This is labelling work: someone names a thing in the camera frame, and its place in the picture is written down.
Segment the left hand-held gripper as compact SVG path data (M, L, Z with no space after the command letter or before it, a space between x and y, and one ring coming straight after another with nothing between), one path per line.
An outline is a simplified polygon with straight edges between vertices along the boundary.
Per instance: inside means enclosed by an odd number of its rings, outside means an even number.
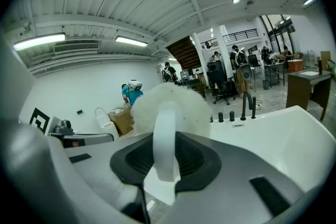
M34 109L29 124L41 130L44 135L58 138L64 148L113 142L110 133L74 134L70 121L55 116L51 119L37 108Z

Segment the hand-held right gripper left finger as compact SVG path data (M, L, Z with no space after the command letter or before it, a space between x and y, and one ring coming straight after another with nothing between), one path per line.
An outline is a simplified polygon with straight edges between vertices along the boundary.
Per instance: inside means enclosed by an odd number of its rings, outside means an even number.
M148 172L140 172L137 165L152 153L141 156L129 154L148 141L152 134L146 133L114 142L66 149L69 157L88 154L91 157L73 163L80 177L95 194L122 216L140 223L150 223L146 209L144 179Z

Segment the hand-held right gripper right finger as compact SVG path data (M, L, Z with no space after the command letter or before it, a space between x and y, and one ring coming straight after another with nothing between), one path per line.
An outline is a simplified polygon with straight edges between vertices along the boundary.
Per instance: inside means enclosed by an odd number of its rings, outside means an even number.
M180 180L162 223L266 223L303 191L261 157L205 137L176 134Z

